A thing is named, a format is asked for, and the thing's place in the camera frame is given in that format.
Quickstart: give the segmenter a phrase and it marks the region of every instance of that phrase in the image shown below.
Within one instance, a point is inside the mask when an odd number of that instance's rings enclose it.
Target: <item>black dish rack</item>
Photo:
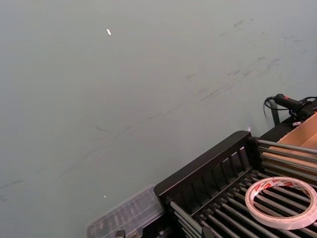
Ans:
[[[278,230],[259,223],[249,214],[244,195],[260,179],[290,176],[317,188],[314,169],[299,169],[296,164],[263,155],[262,152],[274,154],[265,144],[269,142],[252,138],[248,131],[238,131],[154,188],[183,237],[317,238],[317,223],[298,230]],[[280,217],[297,215],[309,203],[305,194],[288,187],[271,187],[255,198],[258,209]]]

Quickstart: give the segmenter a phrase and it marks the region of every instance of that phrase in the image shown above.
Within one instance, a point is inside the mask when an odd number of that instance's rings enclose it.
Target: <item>scuff mark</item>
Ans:
[[[263,56],[258,56],[258,61],[262,61],[262,60],[265,60],[266,58],[263,57]]]
[[[69,165],[59,176],[59,178],[64,177],[66,174],[68,174],[69,172],[71,172],[72,170],[74,170],[75,168],[77,168],[78,166],[80,166],[81,163],[83,163],[89,156],[91,156],[94,152],[96,152],[97,150],[99,150],[101,147],[104,147],[105,145],[99,145],[96,146],[94,149],[88,151],[84,156],[80,157],[79,159],[77,159],[74,163],[72,163],[71,165]]]
[[[157,114],[155,114],[155,115],[153,115],[153,116],[150,116],[150,117],[148,117],[147,120],[152,120],[152,119],[156,118],[157,116],[159,116],[160,114],[161,114],[161,113],[157,113]]]
[[[188,78],[188,79],[191,79],[192,77],[194,77],[196,74],[191,74],[191,75],[188,75],[186,78]]]
[[[201,94],[204,94],[204,93],[208,92],[208,89],[206,89],[206,87],[207,87],[207,86],[201,88],[201,89],[199,90],[199,92],[198,92],[198,95],[201,95]]]
[[[307,54],[307,53],[308,53],[308,50],[304,49],[304,50],[301,52],[301,55]]]
[[[101,131],[103,131],[103,132],[108,132],[108,133],[111,133],[111,131],[110,131],[110,130],[101,129],[99,126],[95,126],[95,128],[96,128],[97,130],[101,130]]]
[[[7,201],[8,199],[4,195],[0,196],[0,202],[7,202]]]
[[[243,20],[238,21],[237,23],[233,24],[233,27],[237,28],[243,23]]]
[[[18,183],[21,183],[21,182],[24,182],[24,180],[16,180],[16,181],[10,182],[10,183],[8,183],[6,185],[0,186],[0,189],[11,187],[12,185],[15,185],[15,184],[18,184]]]
[[[267,65],[266,69],[269,70],[271,69],[273,66],[278,66],[279,64],[279,58],[277,59],[272,59],[271,62]]]
[[[170,110],[168,110],[166,113],[164,113],[164,116],[169,115],[170,113],[172,113],[173,111],[177,110],[178,108],[180,108],[182,105],[184,104],[184,102],[177,104],[176,106],[172,107]]]
[[[270,63],[266,66],[266,69],[264,71],[262,71],[261,73],[259,73],[258,78],[261,78],[264,75],[266,75],[268,72],[270,72],[270,69],[272,67],[278,66],[279,65],[279,61],[280,61],[280,58],[276,58],[276,59],[270,60]]]
[[[243,74],[243,76],[244,76],[244,77],[248,76],[249,73],[251,73],[251,71],[252,71],[252,70],[249,70],[249,71],[245,72],[245,73]]]
[[[231,88],[232,84],[233,84],[233,82],[226,83],[224,86],[214,90],[213,92],[209,93],[207,96],[203,97],[200,101],[202,102],[206,99],[212,99],[212,98],[216,97],[220,93],[229,90]]]
[[[232,73],[232,75],[235,76],[235,75],[237,75],[238,73],[240,73],[240,71],[241,71],[241,70],[237,70],[237,71],[235,71],[234,73]]]
[[[296,36],[283,36],[282,37],[282,40],[289,40],[289,39],[293,39],[295,38]]]

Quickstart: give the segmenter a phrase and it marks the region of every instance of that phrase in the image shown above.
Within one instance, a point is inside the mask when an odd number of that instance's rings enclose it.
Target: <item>power cord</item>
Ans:
[[[276,111],[289,110],[288,108],[283,108],[283,109],[281,109],[281,108],[273,108],[273,107],[271,107],[271,106],[269,106],[269,105],[267,104],[267,102],[269,102],[270,100],[274,100],[274,99],[275,99],[275,97],[267,97],[267,98],[264,100],[264,105],[265,105],[266,107],[268,107],[268,108],[270,108],[270,109],[272,109],[272,110],[276,110]],[[299,101],[299,102],[301,103],[299,109],[301,109],[301,108],[303,108],[305,105],[311,103],[310,101],[308,101],[308,99],[317,99],[317,97],[305,97],[305,98],[303,98],[302,100]]]
[[[266,104],[266,103],[269,102],[270,100],[274,100],[274,99],[275,99],[275,97],[268,97],[268,98],[266,98],[266,99],[264,100],[264,106],[266,106],[266,107],[268,107],[268,108],[270,108],[270,109],[272,109],[272,110],[276,110],[276,111],[289,110],[288,108],[285,108],[285,109],[273,108],[273,107],[269,106],[268,104]]]

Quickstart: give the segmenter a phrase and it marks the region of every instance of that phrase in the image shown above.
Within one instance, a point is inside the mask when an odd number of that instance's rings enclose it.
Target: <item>clear plastic container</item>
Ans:
[[[125,230],[127,238],[141,237],[143,228],[163,214],[153,189],[145,188],[93,221],[86,238],[114,238],[118,230]]]

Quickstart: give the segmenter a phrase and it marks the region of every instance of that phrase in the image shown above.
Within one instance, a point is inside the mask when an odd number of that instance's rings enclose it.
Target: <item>black cable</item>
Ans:
[[[271,106],[269,106],[268,104],[266,104],[268,101],[270,100],[274,100],[275,97],[268,97],[264,100],[264,105],[267,106],[268,108],[272,109],[272,110],[276,110],[276,111],[284,111],[284,110],[288,110],[287,108],[285,109],[280,109],[280,108],[273,108]]]

